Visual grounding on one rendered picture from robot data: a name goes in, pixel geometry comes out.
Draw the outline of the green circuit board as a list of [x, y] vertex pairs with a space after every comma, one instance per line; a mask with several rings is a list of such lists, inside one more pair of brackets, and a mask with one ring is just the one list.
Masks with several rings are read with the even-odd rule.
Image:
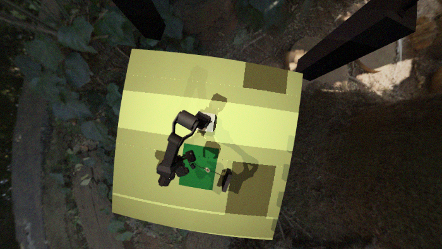
[[[185, 143], [182, 155], [186, 155], [185, 152], [189, 150], [194, 151], [196, 160], [195, 163], [189, 163], [187, 159], [183, 160], [185, 167], [189, 169], [189, 174], [180, 177], [179, 185], [212, 190], [219, 149]], [[190, 166], [193, 163], [196, 166], [194, 169]]]

